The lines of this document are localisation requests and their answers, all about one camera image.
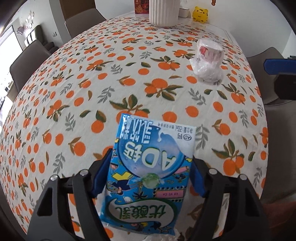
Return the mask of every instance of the white vase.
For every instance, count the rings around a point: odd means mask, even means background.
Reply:
[[[149,21],[157,27],[173,27],[178,23],[181,0],[149,0]]]

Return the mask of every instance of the yellow bear figurine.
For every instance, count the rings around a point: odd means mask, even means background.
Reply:
[[[208,10],[207,9],[201,9],[200,7],[195,7],[192,18],[194,21],[198,21],[201,23],[206,23],[208,19]]]

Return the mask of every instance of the red box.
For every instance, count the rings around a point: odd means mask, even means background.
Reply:
[[[135,0],[135,13],[149,13],[149,0]]]

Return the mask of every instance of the orange patterned tablecloth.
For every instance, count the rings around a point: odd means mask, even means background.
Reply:
[[[194,76],[189,59],[199,38],[223,45],[222,83],[209,85]],[[1,185],[25,232],[49,177],[72,176],[100,159],[114,143],[121,113],[196,126],[194,155],[225,175],[245,173],[261,195],[266,117],[239,46],[194,23],[163,29],[143,17],[117,18],[78,35],[46,60],[7,117],[1,134]],[[185,238],[203,202],[188,187],[176,225]],[[223,230],[228,198],[224,195],[215,237]],[[95,202],[100,210],[102,197]],[[74,229],[81,236],[74,205],[70,196]],[[107,230],[113,240],[143,239]]]

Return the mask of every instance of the tablecloth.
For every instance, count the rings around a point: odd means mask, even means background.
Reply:
[[[225,50],[222,82],[207,84],[189,62],[200,38]],[[1,185],[26,232],[52,174],[72,176],[112,147],[121,113],[197,127],[194,155],[224,175],[245,173],[258,196],[265,182],[268,131],[260,91],[239,46],[179,23],[115,18],[78,35],[49,57],[19,93],[1,133]],[[71,218],[82,236],[75,200]],[[100,211],[102,195],[94,200]],[[221,235],[225,194],[214,237]],[[190,235],[203,199],[189,184],[176,228]],[[143,235],[106,228],[113,240]]]

